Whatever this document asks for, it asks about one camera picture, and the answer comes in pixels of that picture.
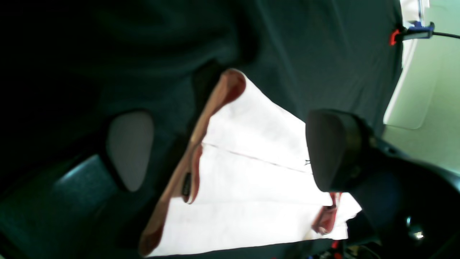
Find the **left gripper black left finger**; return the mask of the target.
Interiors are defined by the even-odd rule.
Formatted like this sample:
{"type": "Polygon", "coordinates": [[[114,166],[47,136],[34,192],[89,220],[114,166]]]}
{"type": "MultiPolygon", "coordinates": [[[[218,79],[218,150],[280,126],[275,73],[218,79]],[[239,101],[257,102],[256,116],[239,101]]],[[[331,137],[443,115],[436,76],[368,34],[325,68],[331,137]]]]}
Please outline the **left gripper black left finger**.
{"type": "Polygon", "coordinates": [[[101,143],[74,150],[5,190],[1,258],[140,259],[153,140],[148,112],[122,113],[101,143]]]}

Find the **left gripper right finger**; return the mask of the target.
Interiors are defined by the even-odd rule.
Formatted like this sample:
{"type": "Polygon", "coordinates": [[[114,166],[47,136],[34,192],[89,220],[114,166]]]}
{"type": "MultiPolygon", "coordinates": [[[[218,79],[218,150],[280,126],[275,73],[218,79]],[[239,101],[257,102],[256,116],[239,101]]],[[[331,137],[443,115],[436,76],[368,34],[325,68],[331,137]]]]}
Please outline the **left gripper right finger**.
{"type": "Polygon", "coordinates": [[[305,134],[317,187],[358,202],[383,258],[459,258],[458,175],[409,157],[351,113],[312,110],[305,134]]]}

